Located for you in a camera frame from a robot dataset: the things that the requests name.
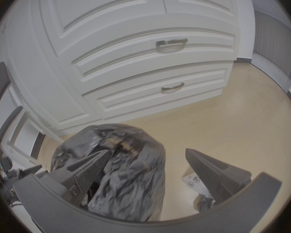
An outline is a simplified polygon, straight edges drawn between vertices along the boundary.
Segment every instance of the silver drawer handle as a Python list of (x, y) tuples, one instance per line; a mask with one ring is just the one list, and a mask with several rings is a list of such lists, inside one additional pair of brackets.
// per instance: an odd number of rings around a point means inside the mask
[(187, 38), (179, 39), (179, 40), (157, 41), (156, 47), (159, 47), (160, 45), (175, 44), (175, 43), (182, 43), (184, 45), (186, 44), (186, 42), (187, 42)]
[(173, 86), (173, 87), (162, 87), (162, 91), (168, 91), (168, 90), (173, 90), (173, 89), (177, 89), (184, 86), (184, 83), (182, 82), (180, 85), (177, 86)]

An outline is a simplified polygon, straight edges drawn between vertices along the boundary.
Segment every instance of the printed symbol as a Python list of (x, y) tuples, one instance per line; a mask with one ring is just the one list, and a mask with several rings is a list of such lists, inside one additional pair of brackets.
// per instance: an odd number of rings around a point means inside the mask
[(199, 183), (200, 182), (200, 179), (199, 179), (199, 177), (194, 177), (194, 179), (193, 179), (193, 181), (195, 182), (195, 183)]

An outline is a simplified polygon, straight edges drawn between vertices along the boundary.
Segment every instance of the trash bag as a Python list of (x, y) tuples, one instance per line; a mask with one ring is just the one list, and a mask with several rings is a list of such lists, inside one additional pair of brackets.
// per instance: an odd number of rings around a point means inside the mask
[(50, 170), (100, 150), (109, 150), (110, 160), (80, 206), (116, 219), (157, 220), (165, 195), (165, 149), (141, 129), (122, 124), (88, 126), (58, 146)]

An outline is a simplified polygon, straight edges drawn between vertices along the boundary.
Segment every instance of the drawer front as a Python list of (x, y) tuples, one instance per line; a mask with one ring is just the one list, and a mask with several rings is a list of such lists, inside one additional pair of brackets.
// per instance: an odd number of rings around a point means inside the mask
[(227, 84), (232, 64), (232, 61), (213, 61), (164, 68), (103, 86), (83, 96), (102, 118), (110, 118), (221, 89)]
[[(187, 42), (157, 48), (158, 41), (179, 39)], [(84, 94), (170, 66), (235, 60), (238, 44), (239, 28), (226, 22), (196, 15), (160, 15), (102, 29), (99, 37), (86, 37), (58, 59), (78, 93)]]

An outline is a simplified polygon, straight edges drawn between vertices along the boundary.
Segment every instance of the gray curved plastic bar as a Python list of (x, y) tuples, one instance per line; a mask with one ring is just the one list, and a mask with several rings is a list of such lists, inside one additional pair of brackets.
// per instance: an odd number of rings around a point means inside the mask
[(249, 232), (267, 212), (280, 187), (280, 181), (263, 172), (234, 196), (204, 213), (171, 221), (136, 223), (105, 218), (77, 208), (35, 175), (14, 184), (19, 200), (45, 233)]

